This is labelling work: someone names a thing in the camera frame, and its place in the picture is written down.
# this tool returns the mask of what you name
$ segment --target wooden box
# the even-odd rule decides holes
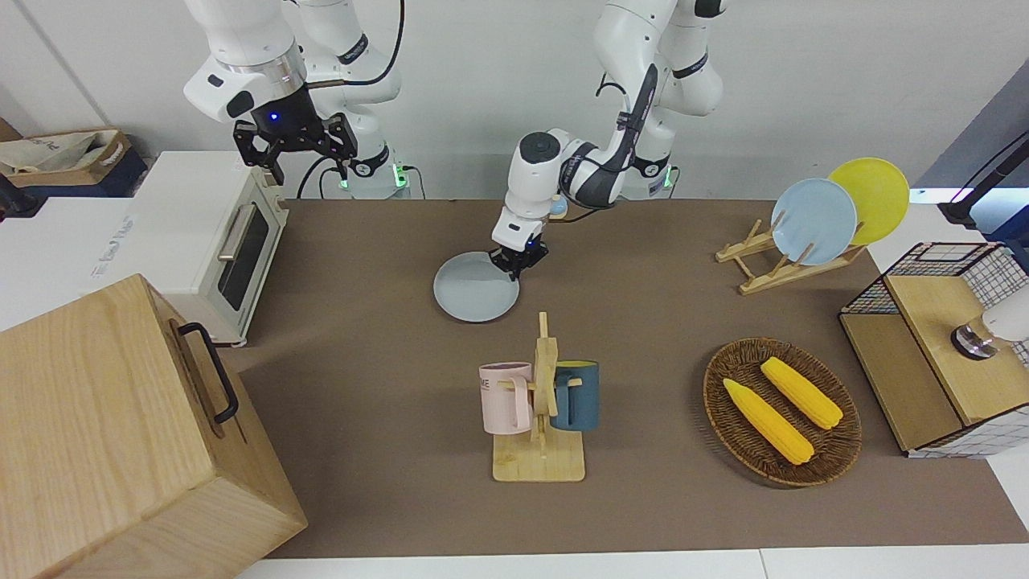
[[[951,332],[983,304],[960,276],[886,275],[896,314],[840,317],[909,457],[984,457],[1029,442],[1029,372],[1010,349],[972,361]]]
[[[203,334],[141,276],[0,334],[0,576],[232,578],[307,526]]]

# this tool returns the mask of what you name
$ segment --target yellow corn cob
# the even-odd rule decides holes
[[[785,362],[773,356],[761,364],[761,373],[819,428],[827,431],[840,424],[843,410]]]
[[[787,461],[793,465],[803,465],[815,456],[815,447],[808,442],[808,439],[804,438],[793,425],[786,422],[782,414],[776,412],[775,408],[769,406],[757,393],[729,378],[723,378],[721,384],[725,386],[733,404],[743,412],[747,422],[753,425]]]

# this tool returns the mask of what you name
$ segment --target plate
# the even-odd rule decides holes
[[[772,231],[776,247],[789,259],[804,265],[819,265],[837,258],[854,237],[857,210],[850,194],[828,179],[804,179],[793,183],[772,209]],[[804,257],[808,245],[814,248]]]
[[[518,301],[519,282],[511,281],[486,251],[469,251],[447,259],[432,281],[436,303],[462,322],[489,322]]]
[[[829,431],[816,427],[761,373],[760,365],[777,357],[811,381],[843,410]],[[783,415],[815,447],[811,461],[793,466],[743,418],[722,386],[732,378],[753,390]],[[704,409],[725,448],[751,471],[786,486],[814,486],[839,478],[861,450],[861,421],[843,383],[807,352],[771,338],[737,340],[720,351],[704,373]]]
[[[865,156],[848,160],[829,173],[854,201],[861,228],[854,245],[867,245],[893,231],[908,214],[911,186],[900,169],[885,158]]]

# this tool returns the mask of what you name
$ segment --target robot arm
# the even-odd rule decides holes
[[[299,14],[304,29],[323,48],[305,52],[308,86],[336,86],[311,94],[315,109],[323,117],[342,110],[357,138],[357,155],[350,169],[359,179],[351,181],[351,194],[357,198],[391,196],[399,186],[392,170],[397,165],[395,151],[386,142],[378,116],[364,105],[395,99],[400,92],[399,72],[390,58],[368,42],[352,0],[301,0]],[[366,80],[380,75],[378,81]],[[341,80],[348,83],[340,86]]]
[[[309,89],[362,84],[353,87],[351,98],[358,99],[363,93],[364,102],[389,100],[399,89],[395,74],[370,81],[346,78],[385,61],[369,46],[351,1],[296,0],[305,28],[339,62],[339,67],[323,67],[325,72],[319,74],[324,78],[312,82],[308,82],[308,66],[282,14],[280,0],[185,2],[207,34],[211,56],[183,92],[208,116],[222,122],[236,119],[234,137],[243,160],[271,170],[281,183],[278,155],[314,150],[333,159],[345,176],[347,166],[357,156],[354,131],[342,112],[328,114],[323,110],[320,115]],[[252,121],[241,119],[247,113]],[[267,148],[254,145],[256,137],[268,143]]]
[[[501,247],[491,253],[511,279],[546,254],[540,234],[556,191],[582,207],[607,209],[634,166],[637,146],[667,162],[675,133],[665,125],[662,108],[661,114],[650,116],[651,105],[664,102],[668,110],[697,115],[714,108],[721,79],[705,66],[706,22],[721,11],[718,0],[623,0],[604,6],[594,46],[611,84],[625,95],[625,110],[603,149],[560,129],[527,135],[519,143],[504,207],[493,228],[493,240]],[[659,52],[663,40],[676,50],[671,58]],[[673,69],[684,61],[689,63]],[[638,145],[641,135],[643,143]]]

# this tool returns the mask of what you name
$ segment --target oven window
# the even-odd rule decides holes
[[[240,247],[239,256],[236,257],[236,260],[226,262],[224,268],[221,269],[218,292],[236,312],[240,312],[240,307],[243,305],[243,298],[247,294],[247,288],[250,287],[250,278],[253,277],[257,261],[260,260],[260,251],[268,239],[268,220],[261,214],[260,208],[257,208],[254,211],[253,220],[250,221],[250,226],[247,227],[247,231],[243,236],[243,245]]]

